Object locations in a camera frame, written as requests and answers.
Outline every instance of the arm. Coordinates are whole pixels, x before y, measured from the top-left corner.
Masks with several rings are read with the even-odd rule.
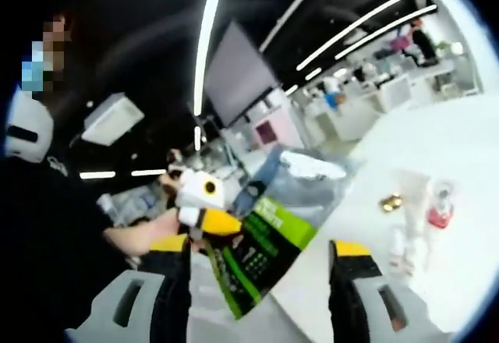
[[[142,256],[151,245],[179,230],[177,210],[170,209],[153,221],[133,228],[107,228],[104,237],[127,256]]]

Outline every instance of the green label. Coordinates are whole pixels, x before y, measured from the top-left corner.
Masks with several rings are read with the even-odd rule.
[[[209,244],[207,244],[206,250],[208,253],[208,258],[210,259],[211,262],[211,267],[213,268],[213,272],[215,274],[215,278],[217,279],[218,284],[220,285],[220,289],[224,294],[225,300],[228,303],[228,307],[234,314],[234,317],[238,320],[243,316],[243,313],[239,308],[239,304],[234,299],[234,296],[232,295],[231,291],[228,289],[227,283],[224,281],[222,277],[213,248]]]
[[[254,210],[290,243],[300,249],[304,249],[317,233],[311,224],[289,213],[279,203],[268,197],[258,200]]]
[[[225,261],[227,261],[227,264],[230,266],[235,276],[239,279],[242,286],[248,291],[253,300],[256,303],[259,303],[262,299],[260,292],[253,285],[253,283],[251,283],[251,281],[246,277],[246,275],[241,271],[241,268],[237,264],[237,261],[235,260],[234,256],[232,255],[231,250],[228,247],[225,247],[221,252],[225,258]]]

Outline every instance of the black shirt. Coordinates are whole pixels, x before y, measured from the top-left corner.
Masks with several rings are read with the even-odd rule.
[[[111,222],[60,157],[1,163],[4,270],[15,296],[9,317],[30,327],[24,334],[36,326],[60,334],[76,328],[90,315],[94,297],[127,269],[102,235]]]
[[[437,57],[431,40],[420,29],[414,29],[412,32],[412,41],[419,47],[426,60]]]

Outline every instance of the black ceiling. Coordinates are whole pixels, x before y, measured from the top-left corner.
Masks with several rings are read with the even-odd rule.
[[[221,0],[211,51],[231,19],[260,45],[294,0]],[[284,87],[304,82],[316,67],[330,67],[343,49],[338,42],[303,71],[296,66],[359,16],[387,0],[305,0],[271,42],[265,56]],[[193,142],[195,122],[187,102],[193,95],[194,63],[205,0],[74,0],[73,48],[85,74],[72,82],[61,113],[59,138],[72,139],[91,112],[86,102],[126,92],[145,119],[107,148],[73,141],[71,156],[81,171],[161,168],[169,147]],[[416,10],[405,0],[365,24],[367,32]],[[131,160],[131,154],[138,158]]]

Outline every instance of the grey plastic part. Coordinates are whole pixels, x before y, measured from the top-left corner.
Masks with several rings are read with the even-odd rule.
[[[112,94],[110,95],[106,100],[104,100],[97,108],[92,111],[92,113],[89,114],[87,118],[85,118],[85,121],[83,124],[85,125],[85,129],[88,129],[91,127],[94,122],[98,121],[99,118],[110,108],[112,107],[115,103],[123,99],[125,96],[124,92],[120,92],[118,94]]]
[[[77,343],[148,343],[154,302],[163,279],[159,274],[123,272],[94,299],[88,319],[78,329],[68,329],[68,334]],[[140,290],[123,327],[114,321],[115,314],[132,285],[140,285]]]
[[[370,341],[373,343],[443,343],[451,341],[447,334],[431,323],[426,303],[406,285],[387,281],[386,278],[360,278],[354,280],[367,315]],[[405,327],[394,331],[387,307],[380,290],[388,289],[396,300],[399,312],[405,320]]]

